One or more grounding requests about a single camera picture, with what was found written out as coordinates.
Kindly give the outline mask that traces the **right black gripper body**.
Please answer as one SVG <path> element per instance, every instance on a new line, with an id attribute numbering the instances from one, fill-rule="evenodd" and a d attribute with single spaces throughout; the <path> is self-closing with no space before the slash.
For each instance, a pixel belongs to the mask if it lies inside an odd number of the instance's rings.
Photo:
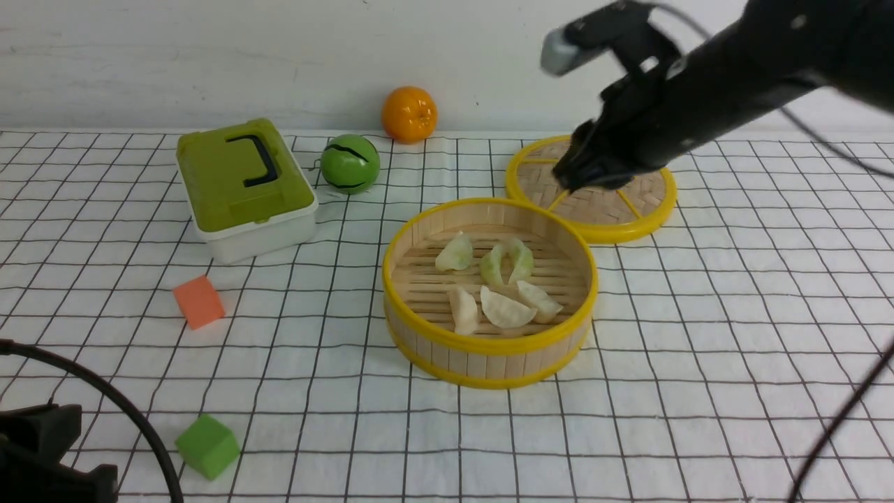
<path id="1" fill-rule="evenodd" d="M 618 188 L 633 176 L 776 110 L 819 86 L 830 49 L 811 43 L 839 19 L 837 1 L 749 1 L 734 23 L 668 68 L 625 73 L 601 92 L 552 170 L 564 190 Z"/>

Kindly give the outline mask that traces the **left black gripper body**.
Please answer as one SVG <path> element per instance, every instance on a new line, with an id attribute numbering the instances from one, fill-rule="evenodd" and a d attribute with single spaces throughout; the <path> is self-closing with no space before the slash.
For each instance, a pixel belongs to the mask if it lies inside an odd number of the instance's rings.
<path id="1" fill-rule="evenodd" d="M 118 469 L 79 472 L 63 457 L 79 439 L 82 408 L 47 403 L 1 414 L 3 502 L 116 502 Z"/>

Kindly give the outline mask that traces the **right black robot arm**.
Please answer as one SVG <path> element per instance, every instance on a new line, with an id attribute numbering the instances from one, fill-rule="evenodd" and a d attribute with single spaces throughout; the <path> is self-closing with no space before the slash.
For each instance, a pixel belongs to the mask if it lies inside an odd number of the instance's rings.
<path id="1" fill-rule="evenodd" d="M 705 34 L 670 4 L 615 1 L 545 37 L 541 68 L 549 75 L 604 53 L 626 71 L 553 166 L 562 190 L 617 190 L 773 111 L 819 141 L 786 105 L 823 87 L 892 112 L 891 1 L 749 1 L 689 53 L 651 25 L 656 9 Z"/>

